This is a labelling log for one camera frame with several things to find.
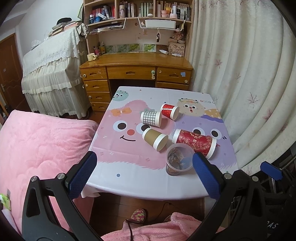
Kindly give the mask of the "clear plastic patterned cup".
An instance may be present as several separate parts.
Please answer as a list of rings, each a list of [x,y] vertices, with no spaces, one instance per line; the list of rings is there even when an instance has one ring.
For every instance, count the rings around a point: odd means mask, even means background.
[[[166,173],[177,176],[189,171],[193,167],[194,150],[186,144],[176,143],[169,146],[166,151]]]

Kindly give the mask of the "tall red paper cup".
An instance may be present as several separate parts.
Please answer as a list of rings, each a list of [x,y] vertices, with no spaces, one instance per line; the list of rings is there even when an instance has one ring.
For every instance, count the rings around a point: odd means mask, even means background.
[[[176,129],[172,138],[172,143],[186,144],[190,146],[195,153],[202,153],[207,159],[210,159],[215,152],[217,140],[211,136]]]

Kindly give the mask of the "brown paper cup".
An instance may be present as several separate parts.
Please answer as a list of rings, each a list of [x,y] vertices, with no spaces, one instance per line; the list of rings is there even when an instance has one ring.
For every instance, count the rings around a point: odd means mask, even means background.
[[[169,139],[168,135],[152,128],[146,129],[142,134],[142,138],[157,152],[160,152],[165,147]]]

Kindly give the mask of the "small red paper cup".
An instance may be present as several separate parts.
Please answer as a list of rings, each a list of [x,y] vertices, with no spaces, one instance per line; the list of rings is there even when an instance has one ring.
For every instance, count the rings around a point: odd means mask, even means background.
[[[175,121],[179,115],[180,108],[175,105],[164,103],[161,106],[161,113],[163,116]]]

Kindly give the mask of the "grey checkered paper cup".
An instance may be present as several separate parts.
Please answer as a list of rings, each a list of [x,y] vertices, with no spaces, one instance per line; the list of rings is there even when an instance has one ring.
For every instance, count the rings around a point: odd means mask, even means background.
[[[161,127],[162,113],[160,111],[143,111],[140,115],[143,124],[149,126]]]

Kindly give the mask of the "pink robe on lap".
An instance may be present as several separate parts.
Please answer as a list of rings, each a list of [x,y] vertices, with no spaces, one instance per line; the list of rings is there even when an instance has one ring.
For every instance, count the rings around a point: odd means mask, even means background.
[[[201,225],[190,215],[174,212],[168,221],[153,225],[136,224],[125,220],[121,230],[103,235],[103,240],[187,240]]]

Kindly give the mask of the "pink blanket on bed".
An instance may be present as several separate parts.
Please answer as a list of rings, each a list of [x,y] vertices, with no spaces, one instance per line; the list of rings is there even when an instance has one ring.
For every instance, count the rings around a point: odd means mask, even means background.
[[[19,230],[31,177],[51,179],[67,173],[87,153],[97,128],[92,120],[11,112],[1,128],[1,193],[10,197]]]

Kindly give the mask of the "cartoon printed tablecloth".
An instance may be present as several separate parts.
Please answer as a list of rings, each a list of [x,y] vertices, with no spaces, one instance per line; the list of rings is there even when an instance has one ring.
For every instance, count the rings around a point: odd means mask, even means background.
[[[233,173],[238,165],[226,126],[206,93],[121,86],[99,124],[90,145],[97,165],[82,191],[83,197],[101,192],[149,200],[182,200],[207,195],[198,175],[189,170],[177,176],[166,172],[166,150],[156,151],[143,138],[144,111],[165,104],[180,108],[176,120],[163,117],[159,132],[173,137],[177,129],[210,136],[217,142],[210,163]]]

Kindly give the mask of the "patterned slipper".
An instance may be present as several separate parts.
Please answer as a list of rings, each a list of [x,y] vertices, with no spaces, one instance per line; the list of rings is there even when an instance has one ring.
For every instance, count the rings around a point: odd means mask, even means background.
[[[142,208],[136,209],[130,217],[130,221],[136,224],[144,224],[147,219],[147,211]]]

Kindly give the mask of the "white floral curtain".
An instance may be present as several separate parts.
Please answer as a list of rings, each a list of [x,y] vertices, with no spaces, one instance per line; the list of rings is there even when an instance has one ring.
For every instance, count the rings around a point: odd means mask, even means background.
[[[295,36],[271,1],[195,1],[191,88],[213,98],[248,174],[295,143]]]

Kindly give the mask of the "lace covered piano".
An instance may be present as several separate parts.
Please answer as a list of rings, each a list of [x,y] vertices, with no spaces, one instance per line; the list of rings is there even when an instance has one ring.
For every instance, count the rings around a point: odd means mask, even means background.
[[[86,43],[79,28],[51,36],[27,52],[21,87],[31,111],[85,117],[90,103],[79,67],[86,60]]]

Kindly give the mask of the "wooden desk with drawers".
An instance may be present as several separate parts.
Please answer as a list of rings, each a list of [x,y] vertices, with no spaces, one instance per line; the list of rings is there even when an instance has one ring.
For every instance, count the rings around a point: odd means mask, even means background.
[[[184,57],[161,53],[102,55],[80,66],[91,108],[105,112],[120,86],[188,90],[193,67]]]

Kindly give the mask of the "brown wooden door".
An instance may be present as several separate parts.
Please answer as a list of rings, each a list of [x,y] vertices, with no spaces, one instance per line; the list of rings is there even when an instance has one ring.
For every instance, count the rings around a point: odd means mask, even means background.
[[[1,94],[9,109],[30,111],[27,100],[22,93],[21,81],[23,70],[16,47],[16,35],[1,40]]]

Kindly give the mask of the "cartoon cardboard box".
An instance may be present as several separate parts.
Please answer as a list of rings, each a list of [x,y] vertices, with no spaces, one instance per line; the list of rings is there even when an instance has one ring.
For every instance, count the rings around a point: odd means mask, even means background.
[[[184,57],[185,47],[185,44],[168,42],[168,53],[169,55]]]

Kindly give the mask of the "yellow mug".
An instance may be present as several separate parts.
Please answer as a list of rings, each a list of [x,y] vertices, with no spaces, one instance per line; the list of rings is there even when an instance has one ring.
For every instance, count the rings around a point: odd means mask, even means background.
[[[87,59],[89,62],[96,60],[97,56],[95,53],[90,53],[87,55]]]

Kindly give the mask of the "white storage box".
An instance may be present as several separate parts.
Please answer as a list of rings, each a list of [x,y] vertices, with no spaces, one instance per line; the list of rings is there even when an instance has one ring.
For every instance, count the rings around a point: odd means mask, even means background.
[[[146,19],[145,26],[147,28],[175,29],[176,22],[171,20]]]

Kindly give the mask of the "wooden bookshelf hutch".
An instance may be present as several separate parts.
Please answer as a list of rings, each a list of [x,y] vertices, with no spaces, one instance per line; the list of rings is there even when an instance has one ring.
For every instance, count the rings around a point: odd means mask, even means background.
[[[84,1],[83,9],[89,53],[156,53],[174,42],[185,44],[189,57],[194,1]],[[176,28],[147,28],[146,19],[175,21]]]

